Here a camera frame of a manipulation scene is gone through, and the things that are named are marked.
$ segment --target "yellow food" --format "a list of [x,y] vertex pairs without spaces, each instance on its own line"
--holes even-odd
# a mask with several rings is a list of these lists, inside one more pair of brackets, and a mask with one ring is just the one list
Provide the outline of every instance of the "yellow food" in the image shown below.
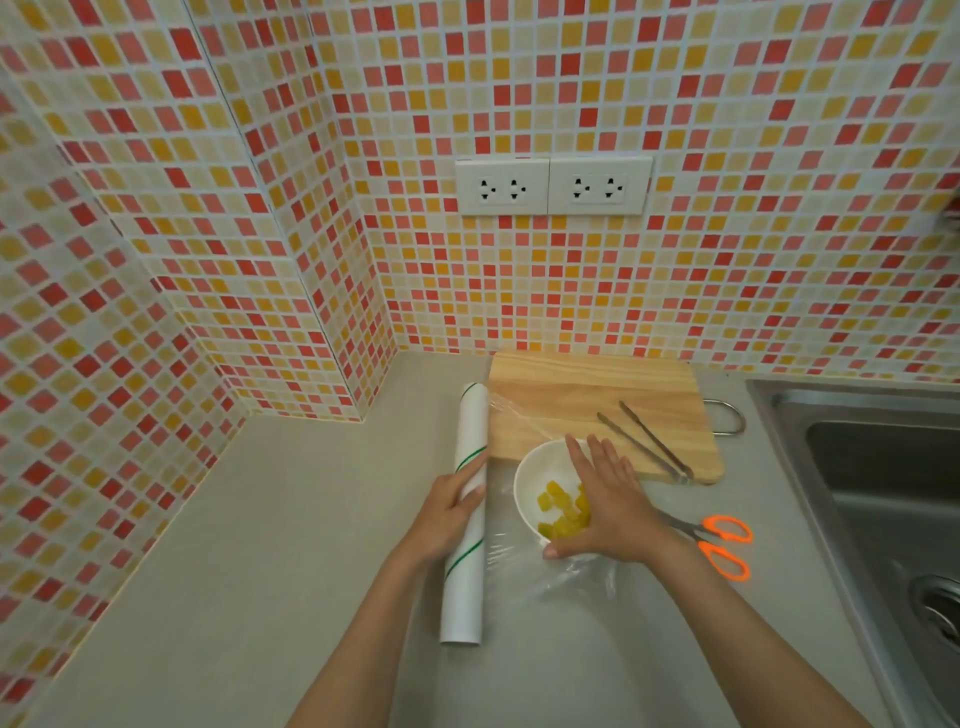
[[573,505],[573,498],[570,497],[569,493],[560,493],[558,496],[553,496],[553,504],[564,510]]
[[557,506],[564,512],[553,523],[537,524],[537,531],[543,538],[550,541],[566,538],[590,525],[590,504],[587,501],[587,494],[584,493],[584,484],[577,485],[577,490],[579,493],[574,500],[556,480],[551,480],[546,484],[546,490],[537,496],[540,510],[546,512],[553,506]]
[[571,523],[566,516],[560,516],[553,522],[553,533],[558,539],[572,536],[579,529],[576,523]]

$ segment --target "left hand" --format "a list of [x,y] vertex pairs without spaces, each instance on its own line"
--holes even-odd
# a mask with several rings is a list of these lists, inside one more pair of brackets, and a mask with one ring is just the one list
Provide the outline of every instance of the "left hand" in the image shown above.
[[487,454],[481,452],[458,473],[441,475],[434,480],[420,512],[397,548],[424,564],[440,561],[456,548],[467,530],[470,514],[483,502],[487,485],[477,486],[457,502],[460,490],[486,462]]

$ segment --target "orange scissors handle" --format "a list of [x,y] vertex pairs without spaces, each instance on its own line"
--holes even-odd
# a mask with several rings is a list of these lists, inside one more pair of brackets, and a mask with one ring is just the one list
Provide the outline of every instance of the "orange scissors handle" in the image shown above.
[[[700,541],[697,543],[697,546],[700,547],[700,550],[704,552],[704,556],[706,556],[707,560],[713,564],[713,567],[720,572],[721,576],[725,576],[731,581],[746,581],[750,578],[750,567],[747,566],[747,563],[731,554],[722,546],[712,544],[709,541]],[[717,557],[730,562],[736,569],[728,570],[726,564],[717,562]]]
[[[743,533],[737,533],[735,530],[731,531],[724,527],[725,524],[739,528]],[[748,544],[754,539],[754,532],[750,530],[750,526],[733,516],[707,516],[704,519],[704,528],[710,533],[719,536],[724,541],[737,541],[740,544]]]

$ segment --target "forearm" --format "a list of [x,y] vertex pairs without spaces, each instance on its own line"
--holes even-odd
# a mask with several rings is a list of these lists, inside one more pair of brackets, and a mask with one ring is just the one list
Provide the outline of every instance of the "forearm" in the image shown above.
[[649,566],[683,613],[743,728],[869,728],[690,541],[674,534]]
[[422,561],[396,548],[287,728],[385,728]]

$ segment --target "finger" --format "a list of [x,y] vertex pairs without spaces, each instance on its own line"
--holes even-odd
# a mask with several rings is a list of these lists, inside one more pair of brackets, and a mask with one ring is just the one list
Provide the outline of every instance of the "finger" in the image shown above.
[[616,473],[613,472],[613,466],[610,464],[610,458],[603,450],[603,446],[596,436],[587,437],[587,444],[590,446],[590,454],[593,455],[593,468],[597,474],[608,483],[615,482]]
[[568,559],[580,553],[593,552],[593,533],[589,528],[567,536],[564,539],[555,539],[547,544],[543,550],[544,559]]
[[636,468],[634,468],[634,464],[630,461],[630,458],[626,455],[621,457],[620,467],[623,468],[623,472],[627,475],[625,482],[636,485]]
[[610,440],[603,441],[603,451],[607,454],[607,459],[610,460],[610,467],[613,468],[613,474],[616,475],[618,480],[626,482],[627,473],[623,470],[623,463],[620,462],[620,456],[616,454],[616,448]]
[[456,510],[463,514],[464,521],[466,521],[470,517],[470,514],[480,506],[486,494],[487,486],[479,485],[467,493],[463,500],[457,503]]
[[594,478],[596,478],[596,472],[593,470],[593,466],[590,465],[590,461],[587,459],[587,456],[584,455],[583,448],[580,447],[573,435],[567,435],[566,439],[566,451],[570,453],[570,462],[573,463],[573,469],[580,476],[580,482],[584,484],[585,487],[592,486],[594,483]]
[[450,502],[459,496],[463,487],[469,483],[472,477],[480,472],[480,469],[483,468],[484,464],[487,462],[487,459],[488,455],[484,450],[466,463],[466,465],[464,465],[459,471],[456,473],[451,473],[446,477],[444,493],[450,498]]

